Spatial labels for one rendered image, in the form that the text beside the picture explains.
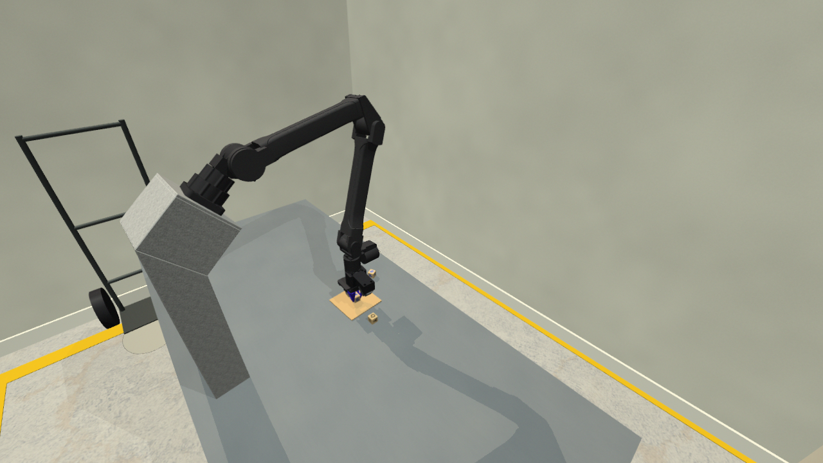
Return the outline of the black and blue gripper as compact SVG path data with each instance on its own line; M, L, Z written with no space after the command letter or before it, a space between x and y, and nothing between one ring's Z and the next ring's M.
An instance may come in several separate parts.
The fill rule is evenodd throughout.
M359 271L361 271L361 269L359 269L359 270L358 270L358 271L356 271L356 272L348 272L348 271L346 271L346 269L345 269L345 272L347 272L347 273L351 273L352 275L353 275L353 273L358 273ZM348 294L348 295L349 295L350 299L352 299L352 301L353 301L353 302L354 302L354 300L355 300L355 295L356 295L356 292L357 292L359 295L361 295L361 297L362 297L362 294L361 294L361 292L359 292L359 288L358 288L357 286L356 286L356 287L353 287L353 288L350 288L350 287L346 284L346 277L343 277L343 278L339 279L339 280L338 280L338 284L339 284L339 285L341 285L341 287L343 288L343 290L344 290L346 293L350 293L350 294ZM350 296L350 295L352 295L352 296Z

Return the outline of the orange flat mat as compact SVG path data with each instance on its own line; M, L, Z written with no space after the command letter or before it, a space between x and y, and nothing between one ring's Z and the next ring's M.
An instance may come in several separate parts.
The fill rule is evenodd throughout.
M332 297L329 301L333 303L335 307L340 309L343 314L346 314L350 320L358 318L361 314L366 313L368 309L373 308L381 302L379 297L376 297L376 295L372 293L367 297L362 296L361 301L354 303L350 297L347 296L346 292L342 292L337 296Z

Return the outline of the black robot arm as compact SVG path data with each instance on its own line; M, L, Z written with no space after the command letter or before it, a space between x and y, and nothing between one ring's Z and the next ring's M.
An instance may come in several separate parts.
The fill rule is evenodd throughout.
M357 285L362 291L361 294L368 296L373 293L374 281L366 274L366 269L361 266L361 262L366 264L375 260L379 257L379 250L373 241L363 242L363 219L374 154L378 145L383 144L385 124L366 96L349 94L345 98L342 102L280 129L274 134L261 137L246 145L231 143L224 146L220 153L221 156L216 154L209 162L212 167L206 164L198 175L195 173L189 179L189 182L183 181L180 188L183 195L189 199L222 215L224 213L223 203L229 198L227 192L234 185L231 179L247 182L258 181L264 175L266 166L276 162L282 156L353 122L352 139L355 147L352 175L350 175L348 186L346 211L341 228L338 230L337 244L345 253L343 260L346 271L355 272L361 269L353 275L345 272L346 284L350 288Z

